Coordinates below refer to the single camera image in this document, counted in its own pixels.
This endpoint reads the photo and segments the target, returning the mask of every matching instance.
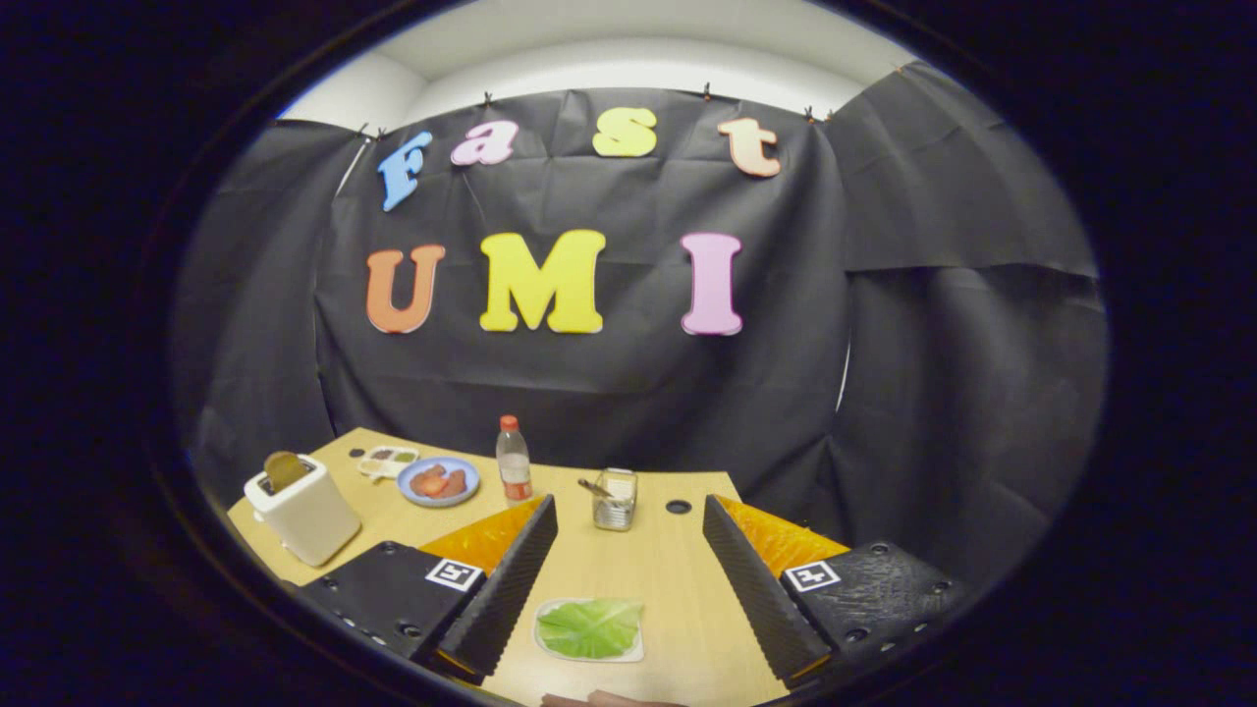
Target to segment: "blue plate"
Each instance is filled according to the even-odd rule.
[[[454,469],[463,469],[463,473],[466,474],[468,489],[449,498],[429,498],[411,491],[410,479],[424,473],[429,467],[435,464],[445,467],[445,476],[454,473]],[[458,457],[429,457],[427,459],[420,459],[397,474],[397,491],[401,491],[401,494],[405,496],[411,503],[427,506],[429,508],[458,506],[468,498],[471,498],[471,494],[474,494],[478,488],[480,488],[480,472],[475,470],[475,467],[473,467],[470,462],[459,459]]]

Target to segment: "white toaster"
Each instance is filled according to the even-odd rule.
[[[266,472],[244,484],[254,518],[270,526],[298,560],[317,567],[332,559],[362,527],[362,521],[336,488],[327,467],[298,454],[305,476],[279,493],[270,492]]]

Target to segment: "utensil holder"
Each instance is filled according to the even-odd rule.
[[[632,527],[637,511],[637,474],[628,469],[607,468],[602,469],[596,483],[611,498],[593,497],[593,525],[612,531]]]

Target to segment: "pink foam letter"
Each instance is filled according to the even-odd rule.
[[[733,311],[733,255],[742,242],[723,233],[691,233],[681,238],[690,252],[694,289],[690,313],[681,317],[686,333],[732,336],[742,331],[742,317]]]
[[[468,140],[450,152],[455,165],[497,165],[510,156],[510,141],[519,132],[519,126],[510,121],[491,121],[480,123],[468,131]]]

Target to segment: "hand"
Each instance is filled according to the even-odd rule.
[[[610,692],[596,689],[591,692],[590,696],[586,697],[583,701],[546,693],[544,696],[542,696],[542,707],[685,707],[685,706],[678,704],[675,702],[641,702],[639,699],[630,699],[627,697],[621,697],[618,694],[611,694]]]

